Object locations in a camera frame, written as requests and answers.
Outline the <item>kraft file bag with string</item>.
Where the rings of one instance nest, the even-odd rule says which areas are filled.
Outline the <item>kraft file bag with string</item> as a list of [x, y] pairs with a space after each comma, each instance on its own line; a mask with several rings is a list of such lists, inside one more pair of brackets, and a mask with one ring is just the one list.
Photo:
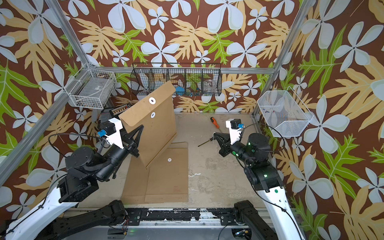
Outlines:
[[132, 157], [120, 200], [124, 205], [139, 205], [145, 203], [150, 170], [142, 161]]

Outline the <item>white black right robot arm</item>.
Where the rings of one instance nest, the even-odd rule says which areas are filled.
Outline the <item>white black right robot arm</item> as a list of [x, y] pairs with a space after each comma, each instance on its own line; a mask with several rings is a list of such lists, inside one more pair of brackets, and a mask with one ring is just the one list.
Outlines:
[[277, 169], [269, 162], [271, 147], [268, 139], [259, 133], [250, 134], [248, 141], [231, 143], [230, 135], [215, 133], [213, 139], [220, 146], [222, 157], [234, 156], [256, 195], [266, 204], [273, 227], [270, 228], [257, 214], [250, 202], [234, 205], [237, 222], [251, 229], [252, 239], [303, 240], [300, 227], [287, 200], [283, 181]]

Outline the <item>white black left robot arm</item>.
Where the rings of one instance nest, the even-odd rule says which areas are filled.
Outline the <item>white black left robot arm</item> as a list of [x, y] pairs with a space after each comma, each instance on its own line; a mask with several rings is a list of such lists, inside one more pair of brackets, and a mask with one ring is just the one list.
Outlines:
[[115, 179], [128, 155], [139, 156], [139, 144], [144, 126], [131, 132], [106, 124], [99, 132], [110, 148], [101, 155], [89, 147], [81, 147], [66, 157], [67, 174], [49, 188], [45, 199], [27, 215], [8, 221], [1, 230], [2, 240], [62, 240], [96, 226], [125, 224], [127, 211], [119, 200], [82, 215], [61, 218], [66, 210], [76, 206], [99, 189], [99, 182]]

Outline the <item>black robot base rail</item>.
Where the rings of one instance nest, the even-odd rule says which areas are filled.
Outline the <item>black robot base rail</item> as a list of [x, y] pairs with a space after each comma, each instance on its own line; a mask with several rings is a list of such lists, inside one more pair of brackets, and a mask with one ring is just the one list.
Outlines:
[[276, 240], [277, 233], [261, 218], [250, 201], [241, 201], [233, 208], [165, 209], [125, 208], [122, 201], [114, 200], [108, 205], [81, 215], [57, 218], [37, 236], [38, 240], [63, 240], [66, 237], [98, 226], [108, 226], [120, 232], [128, 227], [137, 227], [144, 222], [166, 221], [171, 223], [193, 222], [203, 224], [206, 220], [218, 220], [223, 228], [239, 225], [250, 229], [253, 240]]

